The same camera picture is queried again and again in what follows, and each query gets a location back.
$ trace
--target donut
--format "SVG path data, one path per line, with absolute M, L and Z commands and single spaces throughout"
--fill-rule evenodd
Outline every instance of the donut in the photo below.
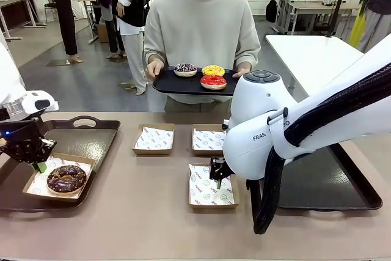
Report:
M 192 64 L 177 64 L 174 67 L 174 73 L 177 76 L 188 78 L 190 76 L 194 76 L 197 73 L 197 68 Z
M 207 67 L 204 67 L 202 69 L 202 73 L 204 76 L 210 76 L 210 75 L 224 76 L 225 70 L 222 67 L 219 67 L 218 65 L 208 65 Z
M 46 181 L 51 193 L 69 196 L 80 192 L 86 184 L 87 174 L 78 166 L 66 165 L 53 170 Z
M 221 90 L 224 89 L 226 85 L 227 82 L 222 76 L 203 76 L 201 79 L 201 86 L 209 90 Z

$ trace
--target chocolate glazed donut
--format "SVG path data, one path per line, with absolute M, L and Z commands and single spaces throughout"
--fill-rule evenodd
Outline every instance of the chocolate glazed donut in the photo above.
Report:
M 53 170 L 47 184 L 53 194 L 67 196 L 76 194 L 86 184 L 87 175 L 78 166 L 66 165 Z

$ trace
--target black pants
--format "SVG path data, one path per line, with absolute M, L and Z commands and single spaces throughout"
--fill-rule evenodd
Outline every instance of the black pants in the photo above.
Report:
M 118 51 L 117 40 L 118 40 L 118 45 L 120 47 L 120 50 L 124 51 L 125 47 L 123 46 L 121 34 L 117 30 L 117 26 L 114 23 L 116 22 L 115 17 L 112 21 L 105 21 L 105 22 L 106 22 L 106 29 L 109 37 L 110 52 L 116 53 Z
M 62 41 L 64 42 L 65 52 L 68 55 L 76 55 L 78 46 L 76 45 L 75 22 L 73 21 L 73 12 L 71 0 L 54 0 L 59 15 Z

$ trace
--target shoe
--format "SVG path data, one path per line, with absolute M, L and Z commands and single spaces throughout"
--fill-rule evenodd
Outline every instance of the shoe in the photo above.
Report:
M 116 59 L 118 57 L 119 57 L 119 55 L 117 53 L 112 53 L 112 54 L 106 56 L 107 59 Z
M 83 60 L 79 56 L 73 55 L 69 57 L 69 62 L 71 64 L 81 64 Z

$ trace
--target black plastic tray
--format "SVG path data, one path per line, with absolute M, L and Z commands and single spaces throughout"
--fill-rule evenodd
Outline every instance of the black plastic tray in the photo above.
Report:
M 82 119 L 93 120 L 95 126 L 78 125 Z M 99 120 L 91 116 L 79 116 L 71 120 L 49 120 L 40 122 L 40 129 L 45 138 L 57 141 L 53 152 L 92 158 L 97 161 L 89 180 L 77 202 L 44 200 L 23 193 L 23 188 L 33 170 L 27 164 L 9 159 L 0 168 L 0 210 L 25 213 L 48 212 L 76 208 L 89 194 L 104 158 L 119 129 L 117 120 Z
M 283 169 L 280 208 L 345 211 L 381 206 L 379 194 L 339 144 L 319 149 Z
M 174 73 L 174 67 L 168 67 L 156 77 L 153 87 L 159 92 L 168 94 L 233 96 L 239 80 L 232 78 L 235 73 L 233 70 L 225 70 L 224 78 L 227 81 L 227 87 L 218 91 L 208 90 L 201 86 L 200 80 L 203 76 L 201 70 L 199 68 L 195 76 L 182 78 Z

